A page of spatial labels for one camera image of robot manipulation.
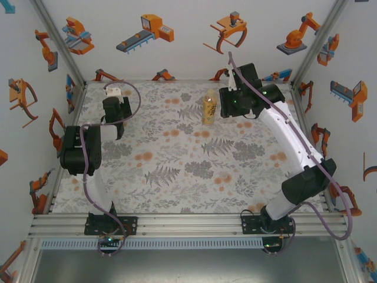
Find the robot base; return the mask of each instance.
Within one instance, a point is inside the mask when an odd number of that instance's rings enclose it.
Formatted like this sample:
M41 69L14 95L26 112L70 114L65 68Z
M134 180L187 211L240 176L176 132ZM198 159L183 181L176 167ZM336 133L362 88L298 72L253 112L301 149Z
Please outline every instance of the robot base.
M127 236L136 235L137 217L136 216L117 216L123 223ZM85 224L84 235L87 236L103 236L105 234L123 235L122 230L118 229L118 224L107 215L94 215L89 213L87 223Z
M287 55L290 55L290 54L293 54L293 53L299 52L299 51L301 51L301 50L304 50L304 49L306 49L306 47L307 47L307 46L303 43L303 44L301 44L300 47L297 47L297 48L295 48L295 49L290 49L290 48L286 48L286 47L285 47L285 43L282 43L282 44L278 45L276 48L279 49L282 53L285 53L285 54L287 54Z
M282 231L280 230L282 227L283 233L292 234L293 233L293 223L289 220L287 216L275 221L275 225L273 225L276 229L273 231L264 231L262 229L262 222L260 220L259 215L243 215L241 216L242 222L242 232L244 235L260 235L260 234L275 234L280 235Z

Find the aluminum frame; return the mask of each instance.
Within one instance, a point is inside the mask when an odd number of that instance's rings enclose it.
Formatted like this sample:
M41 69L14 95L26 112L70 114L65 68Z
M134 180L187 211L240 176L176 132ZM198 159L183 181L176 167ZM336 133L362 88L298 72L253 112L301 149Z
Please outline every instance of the aluminum frame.
M78 85L83 86L85 81L81 72L67 47L64 45L62 38L49 15L42 0L30 0L35 8L38 16L47 28L51 38L57 44L57 48L61 52L63 58L66 60L68 67L73 72ZM345 6L350 0L336 0L332 10L330 11L326 21L316 37L313 45L309 49L308 55L300 66L293 85L293 101L295 102L297 116L299 118L300 126L304 133L310 138L310 130L307 125L305 115L300 107L300 95L298 94L298 87L303 77L314 62L316 55L325 42L328 33L339 18L339 15L344 10ZM77 123L80 115L82 103L84 101L85 93L82 89L79 93L78 103L76 106L73 124ZM54 190L49 194L48 202L44 213L48 213L51 201L59 188L63 170L58 170L58 176L55 181ZM328 193L325 193L325 198L329 209L332 207L329 201ZM346 231L346 219L341 213L322 213L325 221L329 223L330 228L335 233L343 234ZM156 215L156 214L136 214L139 217L138 231L133 238L202 238L202 237L244 237L242 234L242 226L239 214L193 214L193 215ZM294 213L292 215L297 223L297 236L329 236L326 229L321 224L315 213ZM39 265L39 255L41 251L41 244L43 239L48 238L96 238L95 236L85 236L84 226L86 221L85 214L46 214L35 215L30 232L27 239L27 247L22 253L22 258L18 263L18 275L15 283L33 282L35 271ZM248 235L251 238L267 237L271 235ZM343 266L345 280L348 282L362 282L363 276L361 269L358 268L356 257L352 253L353 245L350 239L339 242L336 241L336 246L339 252L339 259Z

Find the black mounting plate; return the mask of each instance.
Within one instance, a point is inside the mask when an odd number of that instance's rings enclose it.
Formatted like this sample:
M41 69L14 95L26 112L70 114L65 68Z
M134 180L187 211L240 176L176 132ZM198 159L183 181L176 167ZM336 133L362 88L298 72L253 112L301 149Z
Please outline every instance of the black mounting plate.
M266 233L261 229L261 221L259 215L242 215L241 216L242 222L242 232L244 235L250 234L272 234L272 235L280 235L282 233L281 230L277 229L272 233ZM293 233L293 223L289 220L288 217L284 217L279 219L281 223L280 226L284 227L283 234L292 234Z
M123 223L127 236L136 235L137 217L136 216L117 216L121 223ZM106 215L94 215L94 218L87 218L85 224L84 235L101 236L103 234L110 234L114 232L114 222L108 221ZM122 230L118 229L114 235L123 235Z
M279 252L283 248L283 242L277 236L263 237L262 242L266 250L271 253Z

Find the metal bracket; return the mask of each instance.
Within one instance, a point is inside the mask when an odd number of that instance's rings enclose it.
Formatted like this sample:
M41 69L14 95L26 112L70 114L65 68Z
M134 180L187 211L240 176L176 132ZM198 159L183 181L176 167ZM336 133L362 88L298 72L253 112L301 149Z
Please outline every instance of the metal bracket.
M120 216L118 217L123 223L127 236L136 235L137 231L137 217L136 216ZM104 234L122 235L122 230L117 229L114 233L114 227L117 227L116 222L109 221L107 215L89 215L85 224L84 235L101 236Z
M272 234L272 235L280 235L282 232L292 234L293 233L293 223L289 220L288 217L282 218L281 226L284 227L284 230L275 230L272 233L266 233L263 231L260 223L260 216L259 215L244 215L241 216L242 222L242 233L244 235L260 235L260 234Z

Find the cable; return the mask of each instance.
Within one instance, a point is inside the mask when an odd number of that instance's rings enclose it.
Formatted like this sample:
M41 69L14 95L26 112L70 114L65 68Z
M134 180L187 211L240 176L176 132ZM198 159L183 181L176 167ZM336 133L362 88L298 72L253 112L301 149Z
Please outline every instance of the cable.
M314 210L314 212L318 215L320 221L322 222L322 224L324 225L325 229L327 230L327 232L334 238L334 239L337 239L339 241L342 241L342 240L345 240L349 237L349 235L351 234L352 232L352 227L353 227L353 222L352 222L352 215L351 215L351 211L349 209L349 205L347 203L347 200L345 199L343 193L342 193L342 190L340 189L339 185L336 183L336 181L334 180L334 178L325 170L325 168L323 168L323 166L314 158L314 156L312 155L312 152L310 151L310 148L309 146L307 146L305 140L303 139L303 137L300 135L298 129L296 129L296 127L293 125L293 123L290 121L290 118L280 109L278 108L276 105L274 105L269 99L267 99L263 94L261 94L256 88L254 88L241 74L240 70L237 68L236 66L236 63L234 62L233 60L233 57L232 57L232 52L229 51L228 53L229 55L229 62L228 64L232 64L233 66L233 69L234 71L236 72L236 74L239 76L239 78L242 80L243 83L245 83L245 85L248 86L248 88L250 88L254 93L256 93L264 102L266 102L269 106L271 106L272 108L274 108L280 115L282 115L284 117L284 119L287 121L288 125L291 127L291 129L294 131L294 133L297 135L297 138L300 140L301 144L303 145L303 147L305 148L306 150L306 153L308 155L308 157L310 157L311 160L313 160L313 162L315 163L315 165L319 168L319 170L321 170L321 172L330 180L331 184L334 185L335 189L338 191L339 193L339 196L340 198L342 199L342 202L344 204L344 207L346 209L346 212L347 212L347 219L348 219L348 227L347 227L347 231L346 233L343 235L343 236L336 236L334 234L334 232L332 232L332 230L330 229L329 225L326 223L326 221L324 220L323 216L319 213L319 211L313 206L311 205L310 207Z
M139 103L138 103L138 106L136 108L136 111L129 117L123 119L123 120L120 120L120 121L116 121L116 122L113 122L113 123L105 123L104 125L115 125L115 124L119 124L119 123L123 123L127 120L129 120L130 118L134 117L135 114L139 111L140 109L140 106L141 106L141 95L139 93L139 91L137 90L137 88L135 86L133 86L132 84L126 82L126 81L113 81L113 82L110 82L108 84L106 84L104 86L104 89L106 89L106 87L110 84L115 84L115 83L123 83L123 84L128 84L129 86L131 86L137 93L138 97L139 97ZM89 170L89 158L88 158L88 154L87 154L87 149L86 149L86 146L85 146L85 140L84 140L84 130L86 127L100 127L102 126L102 124L84 124L80 127L80 142L81 142L81 146L82 146L82 153L84 155L84 161L85 161L85 169L84 169L84 172L82 174L82 182L83 182L83 185L84 185L84 193L85 193L85 196L87 197L87 199L89 200L89 202L95 207L97 208L99 211L103 212L104 214L108 215L109 217L113 218L119 225L119 227L121 228L122 230L122 233L123 233L123 241L122 241L122 244L119 245L118 249L116 249L114 252L108 254L109 257L111 257L112 255L116 255L117 253L119 253L121 251L121 248L124 246L124 243L125 243L125 239L127 237L127 233L124 229L124 226L123 224L120 222L120 220L115 217L114 215L112 215L111 213L107 212L106 210L104 210L103 208L101 208L100 206L98 206L89 196L88 194L88 185L87 185L87 173L88 173L88 170ZM101 248L100 248L100 245L97 245L97 251L99 253L102 254L102 256L105 255L105 253L103 253L103 251L101 251Z
M284 225L282 225L282 227L283 227L283 229L285 230L285 232L287 233L288 238L290 238L287 227L285 227Z
M255 214L251 210L244 209L243 211L241 211L240 217L242 217L242 213L245 212L245 211L250 212L253 216L255 216Z
M242 115L244 118L248 119L248 120L255 120L257 119L256 117L255 118L247 118L245 115Z
M275 254L275 256L280 255L282 252L284 252L285 250L287 250L287 249L291 246L291 244L292 244L292 242L293 242L293 240L295 239L295 236L296 236L296 222L295 222L295 220L294 220L293 217L289 217L289 219L292 221L292 224L293 224L293 233L292 233L292 236L291 236L290 239L289 239L289 242L288 242L287 245L284 246L279 252L270 252L266 247L263 247L263 250L264 250L268 255L270 255L270 254Z

